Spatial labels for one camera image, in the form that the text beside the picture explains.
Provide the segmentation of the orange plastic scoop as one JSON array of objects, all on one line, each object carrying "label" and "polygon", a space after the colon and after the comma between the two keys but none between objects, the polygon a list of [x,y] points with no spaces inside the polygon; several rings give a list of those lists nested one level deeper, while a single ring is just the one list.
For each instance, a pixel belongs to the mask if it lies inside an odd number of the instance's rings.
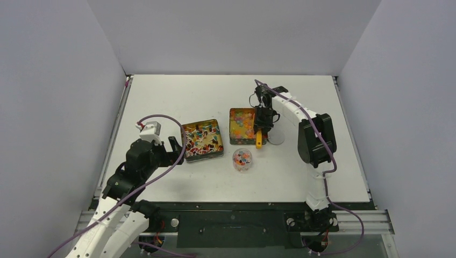
[{"label": "orange plastic scoop", "polygon": [[263,146],[263,136],[261,129],[258,129],[255,133],[255,147],[256,149],[261,149]]}]

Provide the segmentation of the tin box of lollipops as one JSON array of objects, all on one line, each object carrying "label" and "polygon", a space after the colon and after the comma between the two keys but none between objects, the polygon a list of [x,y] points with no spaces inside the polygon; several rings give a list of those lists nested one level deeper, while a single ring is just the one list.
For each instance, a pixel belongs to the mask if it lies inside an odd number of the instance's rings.
[{"label": "tin box of lollipops", "polygon": [[184,124],[183,128],[186,136],[184,158],[188,163],[224,155],[222,134],[216,119]]}]

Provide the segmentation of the tin box of gummy candies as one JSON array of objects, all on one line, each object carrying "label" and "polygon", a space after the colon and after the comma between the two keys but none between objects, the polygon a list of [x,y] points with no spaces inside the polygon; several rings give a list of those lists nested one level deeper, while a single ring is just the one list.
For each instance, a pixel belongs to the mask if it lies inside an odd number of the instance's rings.
[{"label": "tin box of gummy candies", "polygon": [[232,145],[256,145],[254,108],[231,108],[229,114],[229,139]]}]

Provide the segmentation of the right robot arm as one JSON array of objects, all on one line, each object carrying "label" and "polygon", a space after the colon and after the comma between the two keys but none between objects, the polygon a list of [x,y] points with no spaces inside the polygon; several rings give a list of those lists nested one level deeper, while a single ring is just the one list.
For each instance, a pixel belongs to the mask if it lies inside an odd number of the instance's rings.
[{"label": "right robot arm", "polygon": [[258,148],[262,138],[274,127],[274,117],[285,117],[298,128],[298,154],[304,163],[313,167],[308,173],[310,186],[303,222],[310,230],[327,231],[335,222],[327,188],[327,177],[337,170],[334,160],[337,143],[332,118],[327,113],[319,114],[303,107],[283,86],[270,88],[256,81],[254,94],[259,102],[254,107],[253,122]]}]

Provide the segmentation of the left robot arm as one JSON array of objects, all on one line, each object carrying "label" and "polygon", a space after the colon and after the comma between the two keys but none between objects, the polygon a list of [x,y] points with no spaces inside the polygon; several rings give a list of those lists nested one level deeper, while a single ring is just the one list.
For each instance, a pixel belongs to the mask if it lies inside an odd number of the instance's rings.
[{"label": "left robot arm", "polygon": [[137,201],[158,168],[170,171],[183,162],[183,148],[175,137],[169,152],[157,134],[130,145],[115,173],[107,180],[98,207],[68,257],[119,257],[135,237],[160,225],[158,207]]}]

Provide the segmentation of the clear round lid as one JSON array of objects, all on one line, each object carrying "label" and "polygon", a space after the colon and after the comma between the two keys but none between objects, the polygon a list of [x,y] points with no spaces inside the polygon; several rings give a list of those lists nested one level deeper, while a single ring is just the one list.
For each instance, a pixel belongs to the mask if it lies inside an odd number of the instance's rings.
[{"label": "clear round lid", "polygon": [[272,145],[281,145],[284,143],[285,136],[281,131],[270,131],[268,132],[267,140]]}]

